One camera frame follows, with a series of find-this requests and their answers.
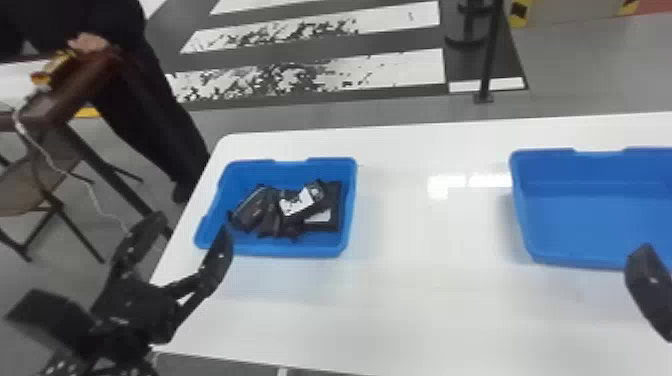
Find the table leg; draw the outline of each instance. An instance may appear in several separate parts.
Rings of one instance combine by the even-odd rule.
[[[140,215],[145,217],[153,212],[149,205],[69,125],[65,124],[58,127],[58,129],[70,145],[81,154],[89,166],[105,179]],[[173,230],[169,226],[166,226],[163,230],[163,236],[166,239],[170,239],[172,234]]]

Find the white label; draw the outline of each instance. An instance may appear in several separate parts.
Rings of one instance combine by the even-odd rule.
[[[278,202],[278,206],[280,206],[282,214],[285,217],[289,217],[313,205],[314,203],[315,201],[313,200],[313,196],[310,195],[310,192],[308,192],[306,187],[303,187],[297,197],[291,200],[285,200],[283,198]]]
[[[305,223],[322,223],[331,220],[331,209],[327,209],[321,213],[311,215],[304,220]]]

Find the black pole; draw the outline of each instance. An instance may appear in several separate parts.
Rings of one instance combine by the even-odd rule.
[[[499,20],[502,17],[503,9],[504,0],[494,0],[490,18],[490,30],[488,32],[488,46],[485,50],[483,74],[481,75],[481,89],[474,95],[474,103],[492,103],[494,101],[492,93],[490,93],[490,80],[492,79],[492,68],[495,62],[495,52],[497,51]]]

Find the person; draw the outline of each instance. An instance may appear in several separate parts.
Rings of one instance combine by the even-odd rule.
[[[176,182],[173,201],[184,203],[209,154],[189,113],[177,102],[159,59],[144,36],[138,0],[0,0],[0,61],[20,54],[24,41],[39,52],[71,48],[90,53],[118,46],[139,67],[140,84],[163,111],[156,124],[126,81],[112,80],[90,102],[114,132]],[[161,146],[164,133],[181,147]]]

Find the blue plastic tray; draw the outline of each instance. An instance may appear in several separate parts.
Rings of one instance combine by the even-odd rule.
[[[672,266],[672,149],[522,150],[510,166],[535,261],[622,269],[628,254],[651,243]]]
[[[348,245],[350,224],[355,204],[357,163],[352,158],[311,158],[304,162],[275,162],[273,160],[232,162],[219,179],[217,194],[201,220],[194,243],[210,248],[219,228],[228,225],[227,211],[247,197],[258,184],[278,189],[301,189],[304,184],[321,179],[338,180],[341,189],[341,231],[335,233],[309,232],[299,242],[290,239],[262,238],[255,232],[246,234],[231,229],[234,252],[240,255],[275,257],[337,257]]]

